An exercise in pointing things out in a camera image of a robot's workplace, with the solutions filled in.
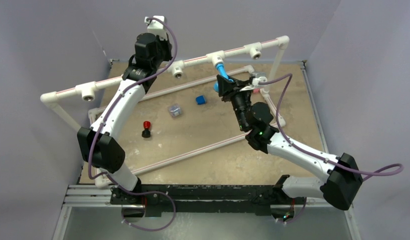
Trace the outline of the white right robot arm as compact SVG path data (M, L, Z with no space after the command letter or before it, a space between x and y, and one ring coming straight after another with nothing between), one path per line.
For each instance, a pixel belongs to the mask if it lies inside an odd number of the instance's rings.
M286 176L273 190L274 199L284 204L291 198L324 199L331 206L347 211L360 189L363 178L355 159L325 153L287 136L281 128L271 125L279 121L264 102L251 103L253 90L291 78L286 74L273 81L250 77L246 81L217 75L218 95L232 104L238 125L254 150L281 157L313 174L313 177Z

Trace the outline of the blue water faucet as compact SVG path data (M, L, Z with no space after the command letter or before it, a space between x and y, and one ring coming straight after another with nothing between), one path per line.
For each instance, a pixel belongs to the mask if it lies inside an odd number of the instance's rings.
M228 76L228 74L225 70L224 64L222 62L216 64L215 68L219 72L219 75L226 78L229 82L233 82L233 80L231 78L229 78L229 76ZM214 89L215 92L217 92L217 93L219 92L219 83L218 82L215 82L215 84L213 86L213 89Z

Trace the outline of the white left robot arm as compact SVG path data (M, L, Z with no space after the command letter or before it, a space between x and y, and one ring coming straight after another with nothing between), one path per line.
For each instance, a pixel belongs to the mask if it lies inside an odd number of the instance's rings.
M89 178L109 178L124 189L122 197L131 205L142 198L141 182L125 164L125 151L117 140L134 107L156 80L160 65L173 58L168 35L142 33L134 48L135 53L130 57L117 92L105 111L90 127L81 127L77 132Z

